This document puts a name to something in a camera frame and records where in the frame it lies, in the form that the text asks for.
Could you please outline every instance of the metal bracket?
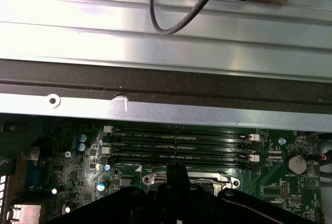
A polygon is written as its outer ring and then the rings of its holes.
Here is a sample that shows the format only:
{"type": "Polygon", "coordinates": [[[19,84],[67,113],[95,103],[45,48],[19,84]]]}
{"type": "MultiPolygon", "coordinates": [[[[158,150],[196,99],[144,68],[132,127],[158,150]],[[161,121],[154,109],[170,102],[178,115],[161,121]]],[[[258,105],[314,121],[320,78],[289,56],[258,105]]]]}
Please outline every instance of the metal bracket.
{"type": "MultiPolygon", "coordinates": [[[[210,172],[188,172],[191,183],[210,183],[214,188],[214,195],[223,189],[236,189],[240,186],[240,180],[224,173],[210,172]]],[[[156,171],[145,175],[142,181],[145,185],[150,186],[156,183],[166,183],[166,171],[156,171]]]]}

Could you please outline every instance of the screw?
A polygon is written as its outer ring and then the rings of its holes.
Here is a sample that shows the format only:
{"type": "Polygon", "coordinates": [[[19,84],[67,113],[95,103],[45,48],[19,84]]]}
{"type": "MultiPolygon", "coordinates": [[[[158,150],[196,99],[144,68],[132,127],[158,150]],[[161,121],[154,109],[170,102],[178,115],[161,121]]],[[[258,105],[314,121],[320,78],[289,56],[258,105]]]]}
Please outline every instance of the screw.
{"type": "Polygon", "coordinates": [[[227,190],[225,192],[225,195],[228,196],[228,197],[232,197],[232,196],[234,196],[234,193],[232,191],[227,190]]]}
{"type": "Polygon", "coordinates": [[[286,143],[287,143],[286,139],[284,139],[283,137],[279,138],[280,145],[285,145],[286,143]]]}
{"type": "Polygon", "coordinates": [[[66,158],[70,158],[71,157],[71,152],[70,151],[66,151],[65,153],[64,153],[64,156],[66,157],[66,158]]]}

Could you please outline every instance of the red wire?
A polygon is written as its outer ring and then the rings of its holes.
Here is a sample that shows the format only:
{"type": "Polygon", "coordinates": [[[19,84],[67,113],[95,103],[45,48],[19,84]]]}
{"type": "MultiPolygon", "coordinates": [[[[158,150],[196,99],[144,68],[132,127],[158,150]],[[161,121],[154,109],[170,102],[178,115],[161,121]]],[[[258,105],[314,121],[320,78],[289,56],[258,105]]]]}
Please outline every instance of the red wire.
{"type": "Polygon", "coordinates": [[[321,158],[322,158],[323,161],[327,160],[327,157],[323,153],[321,154],[321,158]]]}

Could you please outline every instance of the blue capacitor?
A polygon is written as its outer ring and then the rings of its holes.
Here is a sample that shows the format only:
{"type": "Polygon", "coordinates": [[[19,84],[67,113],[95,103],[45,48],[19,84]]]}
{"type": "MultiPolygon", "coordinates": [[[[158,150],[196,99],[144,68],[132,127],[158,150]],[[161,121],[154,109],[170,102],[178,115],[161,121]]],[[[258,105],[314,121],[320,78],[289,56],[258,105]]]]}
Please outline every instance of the blue capacitor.
{"type": "Polygon", "coordinates": [[[102,180],[97,184],[97,190],[99,192],[104,191],[106,186],[107,186],[107,182],[105,180],[102,180]]]}
{"type": "Polygon", "coordinates": [[[78,144],[77,149],[79,151],[84,151],[85,150],[85,144],[83,144],[83,143],[78,144]]]}
{"type": "Polygon", "coordinates": [[[79,134],[78,141],[85,142],[88,139],[88,137],[85,134],[79,134]]]}
{"type": "Polygon", "coordinates": [[[104,170],[109,171],[110,170],[110,165],[109,164],[104,165],[104,170]]]}

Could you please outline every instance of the computer motherboard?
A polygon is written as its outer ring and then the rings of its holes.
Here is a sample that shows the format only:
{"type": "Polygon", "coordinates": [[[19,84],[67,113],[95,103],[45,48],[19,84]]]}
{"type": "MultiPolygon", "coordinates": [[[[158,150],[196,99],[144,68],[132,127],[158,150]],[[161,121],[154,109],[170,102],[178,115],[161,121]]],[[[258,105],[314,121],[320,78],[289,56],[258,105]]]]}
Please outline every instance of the computer motherboard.
{"type": "Polygon", "coordinates": [[[306,132],[75,119],[55,119],[46,132],[26,177],[26,191],[58,189],[43,221],[123,187],[147,191],[165,181],[170,161],[207,192],[236,188],[319,221],[320,167],[307,159],[306,132]]]}

